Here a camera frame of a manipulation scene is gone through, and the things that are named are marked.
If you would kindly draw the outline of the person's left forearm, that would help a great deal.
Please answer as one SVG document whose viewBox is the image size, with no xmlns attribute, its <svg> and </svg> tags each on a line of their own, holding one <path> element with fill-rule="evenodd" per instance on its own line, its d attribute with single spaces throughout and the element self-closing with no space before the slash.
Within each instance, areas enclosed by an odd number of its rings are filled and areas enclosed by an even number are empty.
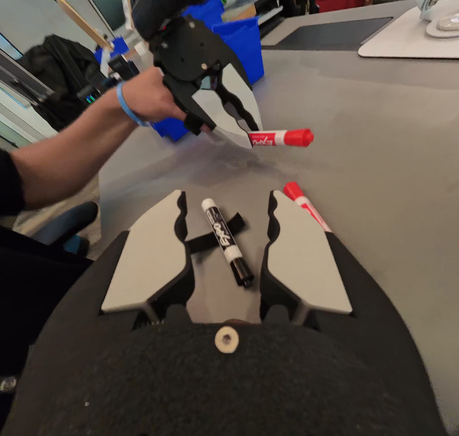
<svg viewBox="0 0 459 436">
<path fill-rule="evenodd" d="M 112 89 L 58 135 L 12 152 L 24 206 L 39 209 L 78 193 L 136 127 Z"/>
</svg>

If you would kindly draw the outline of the small blue bin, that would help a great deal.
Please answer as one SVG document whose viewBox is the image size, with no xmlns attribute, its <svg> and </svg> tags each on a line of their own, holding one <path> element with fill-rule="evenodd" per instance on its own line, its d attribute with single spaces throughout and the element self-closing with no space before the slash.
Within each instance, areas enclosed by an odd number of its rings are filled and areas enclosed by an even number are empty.
<svg viewBox="0 0 459 436">
<path fill-rule="evenodd" d="M 116 37 L 111 41 L 111 43 L 113 44 L 114 50 L 110 53 L 110 60 L 118 55 L 124 55 L 129 52 L 129 47 L 123 37 Z M 94 51 L 94 56 L 99 64 L 101 64 L 102 60 L 102 51 L 103 49 L 100 47 Z"/>
</svg>

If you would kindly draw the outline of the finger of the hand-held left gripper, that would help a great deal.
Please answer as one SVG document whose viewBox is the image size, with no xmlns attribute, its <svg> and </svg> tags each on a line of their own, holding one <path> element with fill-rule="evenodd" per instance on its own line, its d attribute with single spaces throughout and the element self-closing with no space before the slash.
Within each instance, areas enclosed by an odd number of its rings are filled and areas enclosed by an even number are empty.
<svg viewBox="0 0 459 436">
<path fill-rule="evenodd" d="M 192 99 L 215 124 L 217 132 L 237 146 L 252 149 L 248 133 L 225 110 L 220 97 L 214 90 L 199 89 L 192 95 Z"/>
<path fill-rule="evenodd" d="M 245 123 L 251 132 L 262 131 L 260 111 L 250 84 L 247 84 L 233 64 L 227 64 L 219 72 L 215 91 L 224 106 L 230 105 L 235 116 Z"/>
</svg>

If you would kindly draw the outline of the dark desk mat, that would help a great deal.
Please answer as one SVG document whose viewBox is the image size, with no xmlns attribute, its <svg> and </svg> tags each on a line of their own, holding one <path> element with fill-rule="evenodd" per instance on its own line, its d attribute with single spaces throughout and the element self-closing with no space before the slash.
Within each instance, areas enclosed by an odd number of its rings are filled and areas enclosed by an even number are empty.
<svg viewBox="0 0 459 436">
<path fill-rule="evenodd" d="M 393 17 L 343 21 L 298 27 L 275 45 L 263 50 L 288 51 L 357 51 Z"/>
</svg>

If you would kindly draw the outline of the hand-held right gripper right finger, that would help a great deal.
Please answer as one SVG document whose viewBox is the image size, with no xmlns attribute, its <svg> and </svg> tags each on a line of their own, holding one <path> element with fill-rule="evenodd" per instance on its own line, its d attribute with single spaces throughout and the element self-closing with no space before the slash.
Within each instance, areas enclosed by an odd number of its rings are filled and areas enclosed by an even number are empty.
<svg viewBox="0 0 459 436">
<path fill-rule="evenodd" d="M 325 231 L 279 190 L 269 194 L 267 235 L 260 272 L 262 322 L 274 306 L 284 307 L 294 324 L 303 324 L 313 311 L 352 314 Z"/>
</svg>

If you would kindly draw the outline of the black whiteboard marker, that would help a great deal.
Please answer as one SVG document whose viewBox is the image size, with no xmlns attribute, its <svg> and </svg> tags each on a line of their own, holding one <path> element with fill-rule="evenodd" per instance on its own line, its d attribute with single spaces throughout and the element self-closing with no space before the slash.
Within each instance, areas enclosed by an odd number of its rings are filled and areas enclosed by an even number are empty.
<svg viewBox="0 0 459 436">
<path fill-rule="evenodd" d="M 208 219 L 225 259 L 233 272 L 237 285 L 244 287 L 245 289 L 249 289 L 252 286 L 254 274 L 236 244 L 232 232 L 230 231 L 229 226 L 223 218 L 219 208 L 213 199 L 206 198 L 202 201 L 202 209 Z"/>
</svg>

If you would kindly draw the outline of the large blue plastic bin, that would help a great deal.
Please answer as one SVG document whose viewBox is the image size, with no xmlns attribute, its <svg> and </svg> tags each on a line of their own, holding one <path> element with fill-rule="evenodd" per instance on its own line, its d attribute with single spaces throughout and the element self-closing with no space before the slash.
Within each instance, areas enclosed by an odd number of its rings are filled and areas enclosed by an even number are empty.
<svg viewBox="0 0 459 436">
<path fill-rule="evenodd" d="M 246 70 L 252 88 L 255 82 L 264 75 L 257 19 L 249 18 L 241 21 L 223 22 L 222 14 L 223 4 L 221 0 L 206 0 L 202 4 L 192 5 L 182 12 L 182 15 L 190 15 L 203 21 L 208 28 L 218 34 L 234 50 Z M 245 123 L 235 116 L 235 111 L 230 105 L 224 107 L 242 129 L 247 133 L 251 132 L 246 128 Z M 167 118 L 153 126 L 160 136 L 167 136 L 173 141 L 180 140 L 188 131 L 184 123 L 173 118 Z"/>
</svg>

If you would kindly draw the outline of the red whiteboard marker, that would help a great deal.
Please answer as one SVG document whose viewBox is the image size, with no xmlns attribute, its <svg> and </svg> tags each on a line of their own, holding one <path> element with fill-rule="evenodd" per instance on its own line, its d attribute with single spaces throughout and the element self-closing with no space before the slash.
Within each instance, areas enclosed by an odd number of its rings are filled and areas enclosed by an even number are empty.
<svg viewBox="0 0 459 436">
<path fill-rule="evenodd" d="M 284 194 L 302 209 L 306 210 L 322 227 L 325 232 L 332 232 L 311 201 L 306 197 L 301 187 L 294 181 L 288 182 L 283 188 Z"/>
<path fill-rule="evenodd" d="M 248 137 L 253 147 L 256 146 L 296 146 L 308 147 L 314 140 L 310 129 L 254 131 Z"/>
</svg>

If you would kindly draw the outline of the blue wristband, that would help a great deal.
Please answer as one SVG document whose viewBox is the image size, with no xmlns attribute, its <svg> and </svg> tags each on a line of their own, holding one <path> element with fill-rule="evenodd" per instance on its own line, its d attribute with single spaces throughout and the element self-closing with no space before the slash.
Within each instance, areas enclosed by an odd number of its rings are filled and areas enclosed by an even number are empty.
<svg viewBox="0 0 459 436">
<path fill-rule="evenodd" d="M 116 96 L 117 96 L 117 100 L 118 100 L 118 104 L 120 105 L 121 109 L 123 110 L 123 112 L 134 122 L 137 124 L 137 126 L 141 126 L 141 127 L 151 127 L 152 124 L 151 122 L 149 121 L 144 121 L 142 118 L 140 118 L 138 115 L 136 115 L 132 109 L 127 105 L 127 102 L 124 98 L 124 95 L 123 95 L 123 86 L 124 86 L 125 82 L 124 81 L 120 81 L 118 82 L 117 86 L 116 86 Z"/>
</svg>

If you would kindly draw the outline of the wooden board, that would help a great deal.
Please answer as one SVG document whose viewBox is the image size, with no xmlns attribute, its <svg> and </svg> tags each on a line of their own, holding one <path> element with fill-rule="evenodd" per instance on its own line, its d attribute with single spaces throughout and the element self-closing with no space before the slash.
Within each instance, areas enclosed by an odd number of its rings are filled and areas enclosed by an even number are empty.
<svg viewBox="0 0 459 436">
<path fill-rule="evenodd" d="M 114 51 L 113 45 L 107 41 L 103 35 L 96 31 L 92 26 L 88 24 L 83 17 L 72 8 L 72 6 L 66 2 L 66 0 L 55 0 L 60 9 L 80 28 L 82 29 L 99 47 L 108 50 L 109 52 Z"/>
</svg>

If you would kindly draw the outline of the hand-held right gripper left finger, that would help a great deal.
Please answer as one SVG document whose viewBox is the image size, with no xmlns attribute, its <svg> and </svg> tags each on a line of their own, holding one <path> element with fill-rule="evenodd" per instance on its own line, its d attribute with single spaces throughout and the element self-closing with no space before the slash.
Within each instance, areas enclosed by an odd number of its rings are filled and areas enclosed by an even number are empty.
<svg viewBox="0 0 459 436">
<path fill-rule="evenodd" d="M 170 306 L 186 306 L 195 289 L 186 215 L 186 192 L 174 190 L 135 221 L 101 304 L 103 313 L 137 310 L 157 324 Z"/>
</svg>

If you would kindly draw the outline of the person's black clothing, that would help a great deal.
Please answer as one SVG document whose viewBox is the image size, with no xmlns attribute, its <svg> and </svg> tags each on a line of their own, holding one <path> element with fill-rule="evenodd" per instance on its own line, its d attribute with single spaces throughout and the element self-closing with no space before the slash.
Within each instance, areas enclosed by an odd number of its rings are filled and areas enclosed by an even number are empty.
<svg viewBox="0 0 459 436">
<path fill-rule="evenodd" d="M 1 151 L 0 190 L 1 217 L 27 209 L 11 153 L 5 151 Z M 29 347 L 55 307 L 94 261 L 53 250 L 3 226 L 0 238 L 1 375 L 19 375 Z"/>
</svg>

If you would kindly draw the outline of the person's left hand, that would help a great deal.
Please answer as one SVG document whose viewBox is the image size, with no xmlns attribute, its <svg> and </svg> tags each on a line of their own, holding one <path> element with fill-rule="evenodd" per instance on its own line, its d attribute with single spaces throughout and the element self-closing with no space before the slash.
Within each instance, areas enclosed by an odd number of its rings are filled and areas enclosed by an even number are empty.
<svg viewBox="0 0 459 436">
<path fill-rule="evenodd" d="M 125 82 L 121 92 L 128 108 L 143 122 L 158 123 L 167 118 L 184 122 L 187 117 L 164 85 L 161 70 L 155 66 Z"/>
</svg>

